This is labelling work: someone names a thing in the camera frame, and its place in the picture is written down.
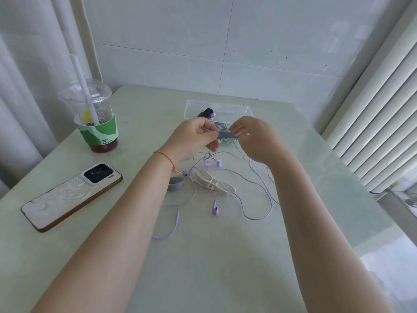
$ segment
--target table surface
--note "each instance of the table surface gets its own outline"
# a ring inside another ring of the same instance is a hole
[[[183,120],[188,99],[249,105],[269,122],[306,169],[347,240],[397,312],[417,311],[417,248],[365,191],[354,174],[292,105],[273,101],[123,86],[112,96],[119,145],[93,153],[74,131],[0,201],[0,306],[28,312],[52,279],[125,191],[137,171]],[[220,150],[239,156],[232,145]],[[223,167],[256,181],[247,163],[220,154]],[[123,181],[46,233],[38,233],[20,207],[98,162]],[[185,170],[190,162],[182,163]],[[258,170],[269,189],[265,170]],[[268,198],[257,186],[227,171],[213,175],[234,185],[251,217],[268,212]],[[187,180],[166,204],[187,201]],[[200,187],[181,208],[178,228],[165,241],[152,241],[127,312],[305,312],[278,205],[263,221],[243,217],[236,200]],[[168,234],[176,208],[161,210],[154,234]]]

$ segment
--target red string bracelet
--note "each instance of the red string bracelet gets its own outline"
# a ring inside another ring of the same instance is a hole
[[[169,157],[168,157],[168,155],[167,155],[167,154],[165,154],[165,153],[163,153],[163,152],[160,152],[159,150],[155,151],[154,153],[161,153],[161,154],[163,154],[163,155],[164,155],[166,158],[168,158],[168,160],[171,162],[172,167],[174,167],[174,168],[173,168],[174,172],[175,172],[175,173],[177,173],[177,174],[181,174],[180,172],[178,172],[178,171],[177,171],[177,169],[175,168],[174,163],[172,162],[171,158],[169,158]]]

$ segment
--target earphone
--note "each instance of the earphone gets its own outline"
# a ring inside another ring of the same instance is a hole
[[[243,154],[242,154],[242,152],[239,150],[239,148],[236,146],[236,144],[235,144],[235,147],[237,148],[237,150],[240,152],[240,154],[242,155],[242,158],[243,158],[243,160],[244,161],[246,161],[246,159],[245,159],[245,157],[243,156]],[[174,226],[174,228],[173,228],[173,230],[171,231],[171,233],[168,235],[168,236],[164,236],[164,237],[152,237],[153,239],[155,239],[155,240],[164,240],[164,239],[167,239],[167,238],[169,238],[173,233],[174,233],[174,231],[175,231],[175,229],[176,229],[176,227],[177,227],[177,224],[178,224],[178,220],[179,220],[179,208],[180,208],[180,206],[184,206],[184,205],[187,205],[188,203],[190,203],[193,199],[194,199],[194,197],[195,197],[195,192],[196,192],[196,189],[195,189],[195,184],[198,184],[198,185],[200,185],[200,186],[202,186],[202,187],[204,187],[204,188],[206,188],[206,189],[210,189],[210,190],[212,190],[211,188],[208,188],[206,185],[203,185],[203,184],[201,184],[201,183],[199,183],[198,181],[196,181],[196,180],[194,180],[193,179],[193,177],[192,177],[192,175],[193,175],[193,173],[195,173],[195,172],[198,172],[200,169],[199,168],[197,168],[196,167],[196,165],[201,161],[201,160],[204,160],[204,166],[206,167],[206,168],[209,168],[209,169],[222,169],[222,170],[227,170],[227,171],[231,171],[231,172],[233,172],[233,173],[235,173],[235,174],[237,174],[237,175],[239,175],[241,178],[243,178],[244,180],[246,180],[246,181],[248,181],[248,182],[250,182],[250,183],[252,183],[252,184],[256,184],[256,185],[258,185],[258,186],[260,186],[264,191],[265,191],[265,193],[267,194],[267,196],[268,196],[268,198],[269,198],[269,201],[270,201],[270,203],[271,203],[271,207],[270,207],[270,209],[269,209],[269,211],[268,211],[268,213],[267,213],[267,215],[265,215],[264,217],[261,217],[261,218],[258,218],[258,219],[256,219],[256,218],[251,218],[251,217],[249,217],[249,216],[247,216],[246,215],[246,213],[245,213],[245,209],[244,209],[244,207],[243,207],[243,202],[242,202],[242,199],[240,198],[240,196],[235,192],[235,191],[233,191],[230,187],[228,187],[228,186],[230,186],[230,185],[228,185],[228,184],[226,184],[226,183],[221,183],[221,182],[219,182],[219,181],[217,181],[217,183],[218,184],[220,184],[222,187],[223,187],[223,192],[227,192],[227,193],[229,193],[230,195],[229,196],[231,196],[232,198],[234,198],[234,199],[236,199],[236,200],[239,200],[239,202],[240,202],[240,204],[241,204],[241,206],[242,206],[242,212],[243,212],[243,215],[247,218],[247,219],[249,219],[249,220],[253,220],[253,221],[260,221],[260,220],[263,220],[263,219],[265,219],[265,218],[267,218],[269,215],[270,215],[270,213],[271,213],[271,211],[272,211],[272,201],[274,201],[274,202],[276,202],[277,204],[279,204],[278,203],[278,201],[277,200],[275,200],[273,197],[272,197],[272,195],[271,195],[271,193],[269,192],[269,190],[268,190],[268,187],[266,186],[266,184],[263,182],[263,179],[261,178],[261,176],[258,174],[258,173],[256,173],[256,171],[254,170],[254,169],[263,169],[263,168],[255,168],[255,167],[253,167],[252,165],[251,165],[251,163],[250,163],[250,160],[249,161],[247,161],[247,163],[249,164],[249,168],[258,176],[258,178],[260,178],[260,180],[262,181],[262,183],[263,183],[263,186],[261,185],[261,184],[259,184],[259,183],[256,183],[256,182],[253,182],[253,181],[250,181],[250,180],[248,180],[248,179],[246,179],[245,177],[243,177],[240,173],[238,173],[238,172],[236,172],[236,171],[233,171],[233,170],[231,170],[231,169],[226,169],[226,168],[222,168],[222,161],[221,160],[216,160],[214,157],[213,157],[213,155],[216,155],[216,154],[219,154],[219,153],[228,153],[228,154],[230,154],[230,155],[232,155],[232,156],[234,156],[234,157],[236,157],[235,155],[233,155],[232,153],[230,153],[230,152],[225,152],[225,151],[223,151],[223,152],[216,152],[216,153],[213,153],[213,154],[211,154],[210,152],[208,152],[208,153],[204,153],[204,156],[202,157],[202,158],[200,158],[195,164],[194,164],[194,162],[193,162],[193,165],[192,165],[192,167],[191,167],[191,169],[190,170],[188,170],[188,171],[184,171],[183,173],[182,173],[182,175],[184,176],[184,177],[189,177],[190,178],[190,180],[191,180],[191,183],[192,183],[192,185],[193,185],[193,188],[194,188],[194,194],[193,194],[193,196],[191,197],[191,199],[190,200],[188,200],[187,202],[185,202],[185,203],[182,203],[182,204],[179,204],[179,205],[162,205],[161,207],[169,207],[169,206],[176,206],[177,207],[177,213],[176,213],[176,216],[175,216],[175,226]],[[211,162],[209,161],[210,159],[212,159],[215,163],[216,163],[216,168],[214,168],[214,167],[211,167]],[[267,169],[267,171],[268,171],[268,177],[270,178],[270,180],[273,182],[273,183],[275,183],[274,182],[274,180],[269,176],[269,170],[268,170],[268,168],[266,167],[266,169]],[[217,204],[217,196],[218,196],[219,194],[218,193],[216,193],[216,197],[214,198],[214,201],[213,201],[213,205],[212,205],[212,207],[211,207],[211,214],[212,215],[215,215],[215,216],[217,216],[218,214],[219,214],[219,209],[218,209],[218,207],[216,206],[216,204]]]

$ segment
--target white straw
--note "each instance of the white straw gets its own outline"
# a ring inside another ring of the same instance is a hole
[[[74,69],[77,74],[78,82],[81,86],[81,90],[83,92],[83,96],[86,99],[88,108],[90,110],[91,118],[93,119],[94,125],[100,125],[100,121],[98,120],[98,116],[96,113],[96,109],[94,108],[94,104],[91,102],[91,94],[90,90],[88,89],[86,78],[84,77],[83,70],[81,68],[80,60],[78,56],[75,54],[70,54],[71,61],[73,63]]]

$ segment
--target gray silicone cup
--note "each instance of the gray silicone cup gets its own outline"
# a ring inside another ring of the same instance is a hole
[[[184,178],[177,176],[169,179],[168,191],[175,192],[184,187]]]

